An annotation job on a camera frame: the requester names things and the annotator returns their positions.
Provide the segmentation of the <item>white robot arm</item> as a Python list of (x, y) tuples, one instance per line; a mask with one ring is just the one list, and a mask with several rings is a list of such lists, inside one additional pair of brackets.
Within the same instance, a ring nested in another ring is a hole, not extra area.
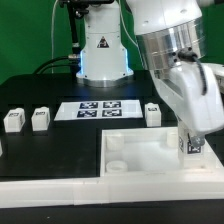
[[(131, 74), (121, 48), (119, 5), (114, 0), (81, 0), (86, 45), (77, 79), (97, 87), (115, 85)], [(174, 111), (194, 147), (224, 127), (224, 107), (213, 70), (204, 56), (202, 13), (197, 0), (126, 0), (145, 69), (159, 96)]]

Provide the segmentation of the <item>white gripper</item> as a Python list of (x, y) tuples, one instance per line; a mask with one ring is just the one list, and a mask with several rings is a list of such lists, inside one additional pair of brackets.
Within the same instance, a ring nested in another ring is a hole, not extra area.
[(187, 128), (193, 147), (205, 144), (205, 135), (224, 127), (224, 107), (215, 75), (206, 64), (201, 78), (196, 63), (182, 62), (165, 72), (151, 70), (159, 96)]

